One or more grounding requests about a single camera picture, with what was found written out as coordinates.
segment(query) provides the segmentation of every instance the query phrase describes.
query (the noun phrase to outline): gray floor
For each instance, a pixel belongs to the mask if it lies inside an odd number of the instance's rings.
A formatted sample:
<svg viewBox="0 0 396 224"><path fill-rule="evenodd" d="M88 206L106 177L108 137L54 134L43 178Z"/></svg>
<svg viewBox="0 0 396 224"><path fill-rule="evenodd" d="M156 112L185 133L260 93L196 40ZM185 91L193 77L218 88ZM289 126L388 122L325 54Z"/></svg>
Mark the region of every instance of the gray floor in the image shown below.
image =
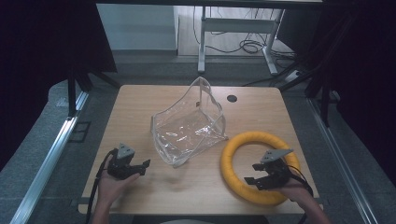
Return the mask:
<svg viewBox="0 0 396 224"><path fill-rule="evenodd" d="M270 77L263 58L208 58L204 74L197 73L196 57L116 57L118 74L109 74L121 84L190 85L198 76L213 86L242 86ZM91 170L118 90L91 76L94 83L79 122L91 124L83 142L69 142L37 203L30 223L82 223L79 197ZM261 82L255 86L268 86ZM364 223L357 203L320 133L315 116L304 97L306 83L283 92L292 123L316 182L324 210L333 223ZM67 116L66 82L49 92L49 102L34 128L0 174L0 223L9 223L18 209L42 161ZM330 130L353 175L373 208L377 223L395 223L396 189L370 152L330 107ZM78 140L75 134L72 139ZM297 223L301 215L269 216L270 223ZM132 216L112 216L112 223L131 223ZM245 219L245 223L256 223Z"/></svg>

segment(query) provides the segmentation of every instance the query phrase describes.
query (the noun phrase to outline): wooden table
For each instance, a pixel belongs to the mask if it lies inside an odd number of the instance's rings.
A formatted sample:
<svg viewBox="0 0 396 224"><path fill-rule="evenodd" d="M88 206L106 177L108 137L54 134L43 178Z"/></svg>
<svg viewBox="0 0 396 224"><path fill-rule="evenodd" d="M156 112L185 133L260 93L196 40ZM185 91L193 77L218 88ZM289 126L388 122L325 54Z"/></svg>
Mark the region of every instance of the wooden table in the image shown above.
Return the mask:
<svg viewBox="0 0 396 224"><path fill-rule="evenodd" d="M111 208L112 213L134 215L265 215L303 213L290 200L279 206L263 206L236 195L222 179L219 158L227 141L211 147L178 168L166 164L157 153L150 132L151 116L178 100L186 86L122 86L98 149L82 198L89 198L92 184L109 150L124 143L135 149L132 164L151 159L146 175L129 187ZM226 134L232 138L246 131L273 133L287 142L298 156L302 172L318 192L306 164L282 96L276 88L212 87L227 121ZM228 95L237 101L227 101ZM240 147L233 158L233 168L241 178L262 177L254 171L265 151L263 145ZM87 204L78 207L86 213Z"/></svg>

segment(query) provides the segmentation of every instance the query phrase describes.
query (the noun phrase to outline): yellow foam ring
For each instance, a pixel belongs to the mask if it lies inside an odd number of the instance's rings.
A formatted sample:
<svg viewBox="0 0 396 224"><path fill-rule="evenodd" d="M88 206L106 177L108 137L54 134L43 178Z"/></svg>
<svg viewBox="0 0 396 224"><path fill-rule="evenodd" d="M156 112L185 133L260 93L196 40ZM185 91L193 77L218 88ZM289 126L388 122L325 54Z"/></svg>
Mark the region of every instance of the yellow foam ring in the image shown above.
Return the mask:
<svg viewBox="0 0 396 224"><path fill-rule="evenodd" d="M220 169L223 178L230 188L242 198L263 205L278 205L287 200L287 198L277 191L258 190L242 182L233 170L233 154L235 151L246 143L262 142L276 149L289 149L289 145L279 137L265 132L245 132L233 137L223 149L220 160ZM285 156L288 165L294 166L300 170L300 163L294 152Z"/></svg>

